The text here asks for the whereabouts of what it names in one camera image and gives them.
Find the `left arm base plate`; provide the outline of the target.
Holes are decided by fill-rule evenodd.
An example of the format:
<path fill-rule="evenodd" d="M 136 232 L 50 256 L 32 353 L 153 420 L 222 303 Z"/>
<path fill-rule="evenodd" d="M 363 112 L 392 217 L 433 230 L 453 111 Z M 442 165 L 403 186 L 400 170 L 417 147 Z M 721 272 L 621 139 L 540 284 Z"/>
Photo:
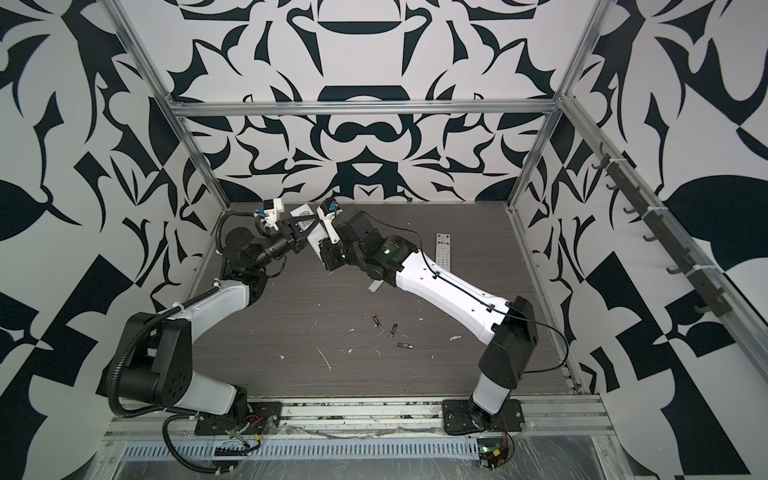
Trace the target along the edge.
<path fill-rule="evenodd" d="M 201 415 L 197 420 L 196 436 L 221 436 L 233 429 L 241 435 L 261 435 L 280 426 L 283 404 L 279 401 L 248 402 L 243 413 Z"/>

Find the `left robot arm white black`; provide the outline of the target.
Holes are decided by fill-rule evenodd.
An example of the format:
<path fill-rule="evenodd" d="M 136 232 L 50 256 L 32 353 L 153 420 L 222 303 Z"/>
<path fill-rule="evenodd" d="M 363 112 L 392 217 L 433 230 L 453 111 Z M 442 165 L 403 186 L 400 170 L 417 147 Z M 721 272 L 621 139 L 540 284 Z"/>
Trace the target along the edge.
<path fill-rule="evenodd" d="M 161 313 L 140 312 L 127 321 L 106 377 L 107 401 L 115 416 L 168 411 L 240 424 L 249 415 L 244 388 L 195 372 L 194 343 L 259 300 L 270 278 L 267 266 L 290 251 L 300 252 L 319 219 L 314 214 L 289 216 L 275 223 L 271 235 L 257 238 L 246 228 L 225 232 L 223 226 L 233 215 L 223 214 L 215 225 L 223 263 L 214 285 Z"/>

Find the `white battery cover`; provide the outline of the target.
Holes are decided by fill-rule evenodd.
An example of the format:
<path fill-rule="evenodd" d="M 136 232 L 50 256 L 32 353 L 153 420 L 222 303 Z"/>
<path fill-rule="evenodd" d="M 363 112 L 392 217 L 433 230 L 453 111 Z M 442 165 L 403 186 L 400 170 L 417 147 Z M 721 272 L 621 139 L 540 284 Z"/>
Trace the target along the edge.
<path fill-rule="evenodd" d="M 379 289 L 379 288 L 380 288 L 380 287 L 383 285 L 383 283 L 384 283 L 384 281 L 383 281 L 383 280 L 375 280 L 375 281 L 373 281 L 373 282 L 372 282 L 372 283 L 369 285 L 369 287 L 368 287 L 368 290 L 369 290 L 370 292 L 372 292 L 372 293 L 375 293 L 375 292 L 376 292 L 376 291 L 377 291 L 377 290 L 378 290 L 378 289 Z"/>

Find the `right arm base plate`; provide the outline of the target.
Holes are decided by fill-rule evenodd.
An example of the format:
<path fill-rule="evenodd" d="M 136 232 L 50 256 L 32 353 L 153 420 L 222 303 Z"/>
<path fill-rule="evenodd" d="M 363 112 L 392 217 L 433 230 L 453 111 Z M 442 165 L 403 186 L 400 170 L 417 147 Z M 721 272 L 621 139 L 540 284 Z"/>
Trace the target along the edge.
<path fill-rule="evenodd" d="M 522 405 L 507 399 L 496 414 L 489 414 L 469 399 L 441 402 L 443 430 L 450 436 L 463 436 L 483 432 L 517 433 L 526 423 Z"/>

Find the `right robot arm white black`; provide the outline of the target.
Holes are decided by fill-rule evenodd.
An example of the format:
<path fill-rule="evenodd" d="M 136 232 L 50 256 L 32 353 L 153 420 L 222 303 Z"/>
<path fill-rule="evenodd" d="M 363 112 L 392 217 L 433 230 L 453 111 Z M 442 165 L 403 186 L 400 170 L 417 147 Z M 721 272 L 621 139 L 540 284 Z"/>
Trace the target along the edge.
<path fill-rule="evenodd" d="M 440 267 L 421 246 L 398 235 L 383 237 L 362 211 L 318 216 L 324 236 L 317 250 L 327 270 L 355 266 L 370 279 L 437 307 L 486 346 L 470 411 L 487 418 L 499 414 L 538 345 L 532 304 L 487 293 Z"/>

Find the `white remote control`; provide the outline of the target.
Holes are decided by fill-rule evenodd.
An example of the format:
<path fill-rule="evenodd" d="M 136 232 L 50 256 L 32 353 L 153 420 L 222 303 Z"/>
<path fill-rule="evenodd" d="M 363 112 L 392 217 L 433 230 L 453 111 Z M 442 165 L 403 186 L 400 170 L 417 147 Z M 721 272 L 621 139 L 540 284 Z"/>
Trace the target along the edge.
<path fill-rule="evenodd" d="M 316 216 L 317 212 L 313 210 L 308 204 L 300 205 L 290 211 L 292 217 L 310 217 Z M 329 239 L 329 235 L 325 229 L 325 225 L 322 220 L 309 219 L 299 223 L 299 228 L 303 233 L 307 233 L 307 239 L 309 246 L 320 257 L 320 243 L 323 240 Z"/>

